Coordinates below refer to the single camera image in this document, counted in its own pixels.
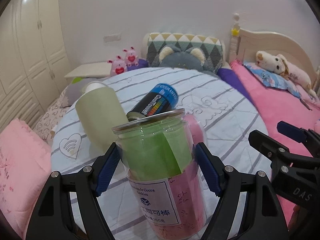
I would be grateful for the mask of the white dog plush toy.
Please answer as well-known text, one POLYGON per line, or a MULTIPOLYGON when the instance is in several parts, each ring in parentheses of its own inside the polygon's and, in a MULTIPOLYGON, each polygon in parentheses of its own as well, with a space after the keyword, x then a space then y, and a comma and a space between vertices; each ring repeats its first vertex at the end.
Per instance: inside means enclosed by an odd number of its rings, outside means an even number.
POLYGON ((293 83, 300 85, 313 98, 317 98, 316 92, 312 89, 311 79, 308 74, 287 61, 282 54, 274 56, 268 52, 259 50, 255 54, 255 59, 260 68, 274 72, 286 80, 291 80, 293 83))

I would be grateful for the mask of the pink plastic cup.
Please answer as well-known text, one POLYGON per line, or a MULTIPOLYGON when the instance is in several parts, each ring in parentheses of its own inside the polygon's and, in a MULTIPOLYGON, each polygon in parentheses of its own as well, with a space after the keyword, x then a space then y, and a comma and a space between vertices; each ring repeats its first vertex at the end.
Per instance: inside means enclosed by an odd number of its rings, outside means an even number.
POLYGON ((202 124, 192 114, 183 117, 184 131, 189 149, 193 151, 194 146, 200 142, 207 142, 206 134, 202 124))

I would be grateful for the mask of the white bedside table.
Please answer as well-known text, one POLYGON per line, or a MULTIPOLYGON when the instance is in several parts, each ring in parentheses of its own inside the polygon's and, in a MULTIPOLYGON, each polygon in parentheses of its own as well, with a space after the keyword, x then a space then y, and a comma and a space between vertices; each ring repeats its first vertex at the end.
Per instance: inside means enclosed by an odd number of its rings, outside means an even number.
POLYGON ((111 64, 107 62, 96 62, 82 64, 74 70, 65 75, 66 79, 73 79, 75 77, 107 77, 110 75, 111 64))

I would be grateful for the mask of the pink pig plush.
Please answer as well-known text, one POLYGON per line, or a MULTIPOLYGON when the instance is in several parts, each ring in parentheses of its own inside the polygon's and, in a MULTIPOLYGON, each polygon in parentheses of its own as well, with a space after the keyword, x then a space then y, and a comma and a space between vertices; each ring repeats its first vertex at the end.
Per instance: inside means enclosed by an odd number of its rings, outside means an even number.
POLYGON ((115 60, 107 60, 107 63, 111 64, 110 76, 127 72, 127 65, 120 55, 117 55, 115 60))
POLYGON ((131 46, 129 49, 123 49, 123 52, 125 52, 124 61, 127 67, 139 66, 139 57, 133 46, 131 46))

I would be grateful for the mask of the olive green cup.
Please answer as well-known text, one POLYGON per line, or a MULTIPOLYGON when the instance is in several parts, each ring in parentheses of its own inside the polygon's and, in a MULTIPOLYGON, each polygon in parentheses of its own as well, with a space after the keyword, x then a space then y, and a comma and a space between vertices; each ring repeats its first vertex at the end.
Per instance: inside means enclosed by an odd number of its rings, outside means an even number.
POLYGON ((103 153, 117 139, 112 128, 128 122, 115 91, 108 86, 83 94, 75 109, 91 144, 103 153))

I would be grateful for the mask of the white paper cup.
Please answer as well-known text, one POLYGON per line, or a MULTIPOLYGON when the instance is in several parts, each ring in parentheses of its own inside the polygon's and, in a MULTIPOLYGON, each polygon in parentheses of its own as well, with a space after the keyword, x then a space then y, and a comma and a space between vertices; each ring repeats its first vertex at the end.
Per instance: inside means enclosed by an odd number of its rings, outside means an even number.
POLYGON ((93 81, 87 84, 86 88, 85 88, 85 94, 89 93, 95 89, 99 89, 99 88, 104 88, 106 87, 106 85, 102 82, 98 82, 98 81, 93 81))

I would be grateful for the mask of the purple bed sheet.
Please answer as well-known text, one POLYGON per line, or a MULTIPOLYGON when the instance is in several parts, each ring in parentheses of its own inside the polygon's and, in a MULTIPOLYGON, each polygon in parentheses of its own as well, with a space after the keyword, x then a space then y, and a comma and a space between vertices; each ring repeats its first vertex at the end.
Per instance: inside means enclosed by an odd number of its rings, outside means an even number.
MULTIPOLYGON (((132 65, 131 67, 127 66, 128 71, 132 71, 135 69, 140 68, 146 68, 149 67, 148 61, 145 59, 139 59, 138 66, 132 65)), ((218 69, 217 75, 221 78, 221 80, 225 81, 229 85, 231 85, 233 88, 235 88, 237 91, 239 91, 244 97, 246 97, 251 103, 253 103, 253 100, 251 96, 249 95, 248 91, 238 78, 238 76, 235 74, 235 72, 230 68, 230 66, 223 66, 218 69)))

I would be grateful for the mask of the front pink pig plush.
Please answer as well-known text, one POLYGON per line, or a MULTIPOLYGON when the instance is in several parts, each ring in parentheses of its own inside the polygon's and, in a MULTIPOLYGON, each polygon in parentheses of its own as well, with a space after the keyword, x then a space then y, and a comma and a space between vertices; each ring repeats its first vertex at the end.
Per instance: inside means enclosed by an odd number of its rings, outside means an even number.
POLYGON ((120 55, 117 55, 115 60, 107 60, 107 63, 111 64, 110 76, 127 72, 127 65, 120 55))

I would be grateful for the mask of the black blue towel can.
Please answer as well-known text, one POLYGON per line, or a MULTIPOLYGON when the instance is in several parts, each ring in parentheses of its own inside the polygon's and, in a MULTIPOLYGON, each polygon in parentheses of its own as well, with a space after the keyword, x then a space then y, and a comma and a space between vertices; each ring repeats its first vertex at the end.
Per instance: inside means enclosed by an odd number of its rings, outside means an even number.
POLYGON ((178 103, 178 93, 169 84, 159 83, 127 113, 129 121, 173 110, 178 103))

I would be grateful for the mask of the white wall socket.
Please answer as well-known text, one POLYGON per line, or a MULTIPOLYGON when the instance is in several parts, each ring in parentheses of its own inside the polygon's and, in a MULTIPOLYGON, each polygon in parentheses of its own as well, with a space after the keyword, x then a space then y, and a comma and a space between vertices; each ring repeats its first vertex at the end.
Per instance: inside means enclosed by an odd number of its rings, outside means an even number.
POLYGON ((121 34, 107 35, 107 36, 104 36, 103 40, 104 40, 105 43, 120 41, 121 40, 121 34))

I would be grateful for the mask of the blue cartoon pillow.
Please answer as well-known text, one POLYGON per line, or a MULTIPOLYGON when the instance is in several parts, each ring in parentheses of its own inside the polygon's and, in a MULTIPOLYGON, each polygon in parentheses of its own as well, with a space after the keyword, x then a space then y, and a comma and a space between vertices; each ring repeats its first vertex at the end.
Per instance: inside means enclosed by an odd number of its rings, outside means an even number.
POLYGON ((286 80, 278 74, 269 72, 263 68, 258 67, 253 62, 244 62, 243 65, 265 86, 268 88, 274 88, 278 90, 286 90, 296 98, 300 99, 300 93, 295 84, 286 80))

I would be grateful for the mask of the cream wardrobe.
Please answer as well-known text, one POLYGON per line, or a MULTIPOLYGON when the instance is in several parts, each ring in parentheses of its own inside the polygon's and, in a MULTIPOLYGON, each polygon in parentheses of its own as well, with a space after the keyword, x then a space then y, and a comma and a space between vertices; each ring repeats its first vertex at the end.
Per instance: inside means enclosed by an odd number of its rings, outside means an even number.
POLYGON ((30 127, 68 85, 59 0, 1 0, 1 129, 30 127))

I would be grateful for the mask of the pink embroidered quilt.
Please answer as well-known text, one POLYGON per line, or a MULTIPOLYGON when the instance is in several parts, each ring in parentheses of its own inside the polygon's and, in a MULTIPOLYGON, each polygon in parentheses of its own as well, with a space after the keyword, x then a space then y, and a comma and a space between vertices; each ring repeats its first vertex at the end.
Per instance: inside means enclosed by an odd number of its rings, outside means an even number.
POLYGON ((51 173, 51 147, 24 121, 1 132, 1 211, 25 239, 33 208, 51 173))

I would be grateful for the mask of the back pink pig plush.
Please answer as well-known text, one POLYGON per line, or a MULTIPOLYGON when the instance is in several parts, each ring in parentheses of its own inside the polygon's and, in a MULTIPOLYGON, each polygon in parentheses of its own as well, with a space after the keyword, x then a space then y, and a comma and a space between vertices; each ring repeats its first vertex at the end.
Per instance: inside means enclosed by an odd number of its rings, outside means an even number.
POLYGON ((125 52, 124 61, 127 67, 139 66, 139 57, 133 46, 131 46, 129 49, 123 49, 123 52, 125 52))

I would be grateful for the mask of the cream wooden bed headboard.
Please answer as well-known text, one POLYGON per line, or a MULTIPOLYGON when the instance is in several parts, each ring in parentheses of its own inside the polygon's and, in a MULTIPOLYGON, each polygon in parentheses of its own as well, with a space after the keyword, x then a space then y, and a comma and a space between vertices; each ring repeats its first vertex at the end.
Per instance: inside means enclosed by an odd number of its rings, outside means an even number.
POLYGON ((249 31, 240 27, 240 16, 233 14, 233 25, 231 27, 240 30, 239 36, 231 35, 227 61, 241 62, 255 60, 255 53, 264 50, 270 54, 282 54, 288 61, 304 70, 312 81, 312 88, 319 93, 319 69, 315 69, 307 53, 292 38, 273 31, 249 31))

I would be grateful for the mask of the diamond pattern headboard cushion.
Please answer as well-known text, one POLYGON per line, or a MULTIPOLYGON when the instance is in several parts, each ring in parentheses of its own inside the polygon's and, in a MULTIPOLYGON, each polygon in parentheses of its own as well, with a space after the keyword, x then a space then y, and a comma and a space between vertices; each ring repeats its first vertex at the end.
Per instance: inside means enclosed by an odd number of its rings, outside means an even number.
POLYGON ((207 70, 214 73, 226 65, 225 44, 218 38, 180 33, 149 33, 143 39, 142 55, 151 67, 159 66, 158 55, 165 46, 175 46, 181 51, 193 47, 201 49, 207 61, 207 70))

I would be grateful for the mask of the clear jar green pink contents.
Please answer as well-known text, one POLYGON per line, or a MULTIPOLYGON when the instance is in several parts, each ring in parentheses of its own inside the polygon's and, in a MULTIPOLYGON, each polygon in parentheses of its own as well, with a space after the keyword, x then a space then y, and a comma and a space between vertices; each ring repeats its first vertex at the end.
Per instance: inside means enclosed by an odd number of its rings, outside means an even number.
POLYGON ((186 239, 206 222, 200 169, 184 109, 116 126, 117 146, 141 211, 161 239, 186 239))

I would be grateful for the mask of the striped white quilt tablecloth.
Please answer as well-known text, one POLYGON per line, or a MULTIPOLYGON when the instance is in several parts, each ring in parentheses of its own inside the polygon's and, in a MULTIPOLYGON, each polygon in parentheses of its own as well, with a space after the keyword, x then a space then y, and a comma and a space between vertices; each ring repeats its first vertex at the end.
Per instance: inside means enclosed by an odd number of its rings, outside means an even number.
MULTIPOLYGON (((271 174, 270 161, 253 149, 248 135, 266 126, 251 102, 217 77, 179 68, 142 68, 103 79, 112 88, 125 112, 130 111, 155 85, 166 83, 178 93, 179 108, 195 116, 206 134, 206 145, 224 164, 239 172, 271 174)), ((100 155, 71 107, 57 126, 52 144, 52 170, 62 174, 91 165, 100 155)), ((98 199, 116 239, 156 239, 143 216, 119 165, 109 188, 98 199)))

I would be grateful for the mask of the heart pattern blanket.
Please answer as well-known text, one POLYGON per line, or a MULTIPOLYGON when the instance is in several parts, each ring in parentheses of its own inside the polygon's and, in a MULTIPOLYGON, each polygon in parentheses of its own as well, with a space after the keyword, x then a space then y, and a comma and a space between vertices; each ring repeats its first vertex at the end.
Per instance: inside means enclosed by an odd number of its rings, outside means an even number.
POLYGON ((33 131, 49 146, 53 144, 55 129, 64 115, 68 112, 69 107, 63 107, 67 88, 60 94, 59 98, 52 104, 46 113, 37 122, 33 131))

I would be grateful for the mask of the grey bear cushion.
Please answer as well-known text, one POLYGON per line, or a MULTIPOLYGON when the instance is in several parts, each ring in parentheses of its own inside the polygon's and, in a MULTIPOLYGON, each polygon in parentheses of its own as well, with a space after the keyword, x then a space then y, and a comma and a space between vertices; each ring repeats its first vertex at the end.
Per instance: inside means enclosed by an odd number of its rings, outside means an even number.
POLYGON ((181 68, 209 75, 216 74, 215 70, 208 65, 204 52, 196 47, 182 51, 176 46, 164 46, 158 54, 156 67, 181 68))

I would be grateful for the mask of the pink bedspread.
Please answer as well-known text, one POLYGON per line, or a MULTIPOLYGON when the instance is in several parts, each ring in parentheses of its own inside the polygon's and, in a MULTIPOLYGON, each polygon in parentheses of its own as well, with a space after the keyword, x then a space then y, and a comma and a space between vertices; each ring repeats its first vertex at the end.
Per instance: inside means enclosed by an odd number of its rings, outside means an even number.
POLYGON ((277 131, 277 123, 285 121, 296 127, 314 129, 315 123, 319 120, 319 100, 312 100, 309 94, 299 87, 303 100, 309 106, 306 108, 289 92, 265 87, 241 62, 234 60, 230 67, 253 100, 266 125, 268 136, 288 147, 290 152, 310 157, 311 154, 303 144, 277 131))

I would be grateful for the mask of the grey flower pillow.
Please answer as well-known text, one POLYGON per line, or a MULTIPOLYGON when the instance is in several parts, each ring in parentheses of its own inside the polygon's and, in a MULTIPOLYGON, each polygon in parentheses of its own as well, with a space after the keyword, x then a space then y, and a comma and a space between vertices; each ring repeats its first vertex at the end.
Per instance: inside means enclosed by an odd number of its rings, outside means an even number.
POLYGON ((61 107, 71 107, 73 103, 75 103, 83 94, 85 94, 87 86, 92 83, 97 85, 97 88, 107 87, 106 84, 96 78, 76 78, 66 88, 61 107))

